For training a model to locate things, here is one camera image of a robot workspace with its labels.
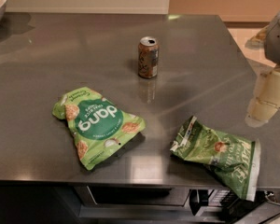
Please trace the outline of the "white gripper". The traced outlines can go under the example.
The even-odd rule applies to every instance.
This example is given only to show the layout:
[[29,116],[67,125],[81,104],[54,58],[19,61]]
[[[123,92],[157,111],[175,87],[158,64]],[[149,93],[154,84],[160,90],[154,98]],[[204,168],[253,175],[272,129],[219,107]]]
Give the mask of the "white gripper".
[[[280,64],[280,10],[268,25],[264,50],[268,60]],[[280,65],[260,68],[245,122],[250,127],[258,128],[266,124],[279,109]]]

